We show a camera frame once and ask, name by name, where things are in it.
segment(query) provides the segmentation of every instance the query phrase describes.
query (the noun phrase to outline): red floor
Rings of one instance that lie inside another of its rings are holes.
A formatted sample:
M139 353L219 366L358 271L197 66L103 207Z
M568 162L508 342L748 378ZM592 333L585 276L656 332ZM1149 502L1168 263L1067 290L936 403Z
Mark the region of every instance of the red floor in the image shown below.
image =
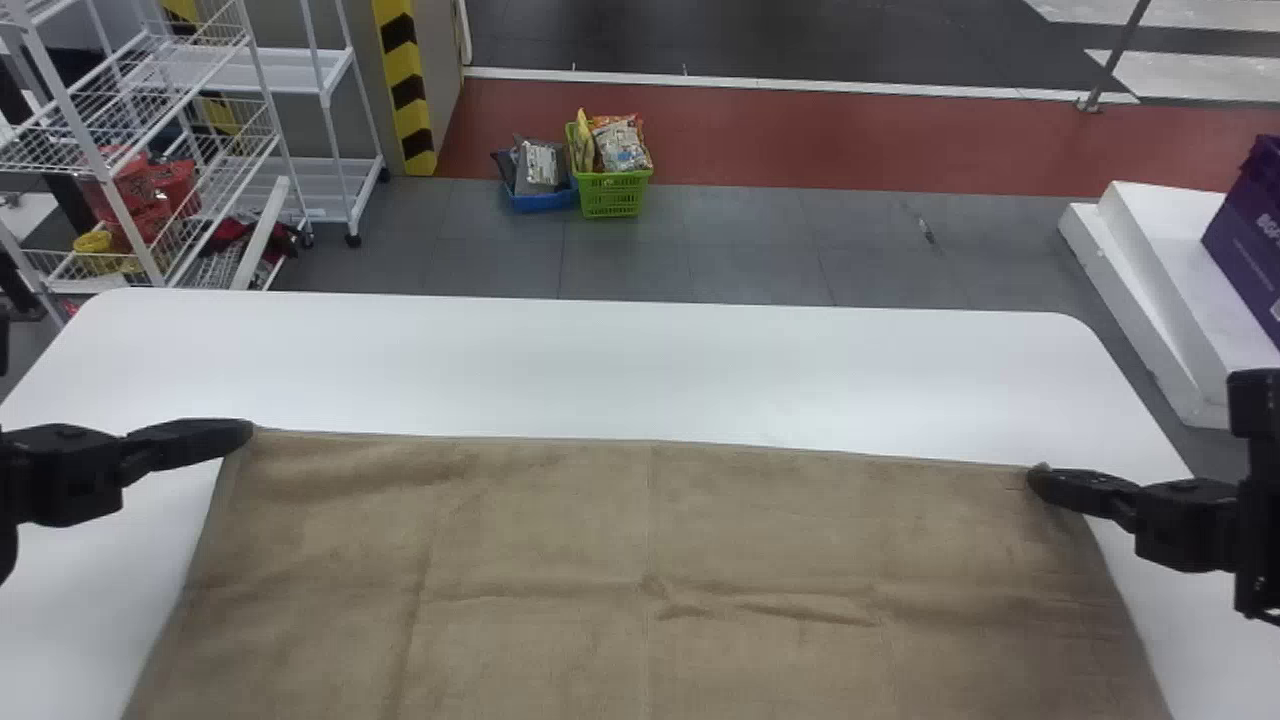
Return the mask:
M653 182L1093 197L1114 179L1225 191L1280 110L468 78L438 174L497 178L511 133L640 111Z

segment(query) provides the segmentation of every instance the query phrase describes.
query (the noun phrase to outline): brown towel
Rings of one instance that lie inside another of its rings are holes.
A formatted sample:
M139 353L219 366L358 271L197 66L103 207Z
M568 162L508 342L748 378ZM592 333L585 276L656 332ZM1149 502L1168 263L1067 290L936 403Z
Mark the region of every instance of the brown towel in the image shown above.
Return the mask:
M260 430L127 716L1169 715L1015 468Z

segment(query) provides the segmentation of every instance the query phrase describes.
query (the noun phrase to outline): green basket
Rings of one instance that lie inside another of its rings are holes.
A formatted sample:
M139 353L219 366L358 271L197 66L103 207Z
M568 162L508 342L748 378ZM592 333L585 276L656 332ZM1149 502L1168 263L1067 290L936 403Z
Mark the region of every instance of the green basket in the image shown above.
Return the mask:
M564 138L568 140L568 151L573 152L573 128L577 123L564 124ZM648 170L635 170L631 173L580 173L573 170L577 178L577 196L582 205L584 218L635 218L644 206L644 191L649 187Z

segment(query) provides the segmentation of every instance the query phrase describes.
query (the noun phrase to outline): yellow black striped pillar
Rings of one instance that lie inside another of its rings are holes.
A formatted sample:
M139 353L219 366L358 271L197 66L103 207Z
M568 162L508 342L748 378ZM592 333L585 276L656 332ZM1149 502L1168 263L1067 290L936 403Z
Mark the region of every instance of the yellow black striped pillar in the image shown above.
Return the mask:
M392 96L404 173L435 173L435 141L426 106L422 55L413 29L413 0L370 0L383 44L383 77Z

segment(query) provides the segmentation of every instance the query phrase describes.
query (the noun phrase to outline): blue basket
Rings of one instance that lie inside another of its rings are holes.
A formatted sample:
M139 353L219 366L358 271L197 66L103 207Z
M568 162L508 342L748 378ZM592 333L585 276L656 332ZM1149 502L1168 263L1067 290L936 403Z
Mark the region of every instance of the blue basket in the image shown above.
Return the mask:
M568 190L548 192L547 195L515 195L507 183L502 183L511 197L511 206L517 213L541 213L544 210L563 210L577 205L577 178L568 177Z

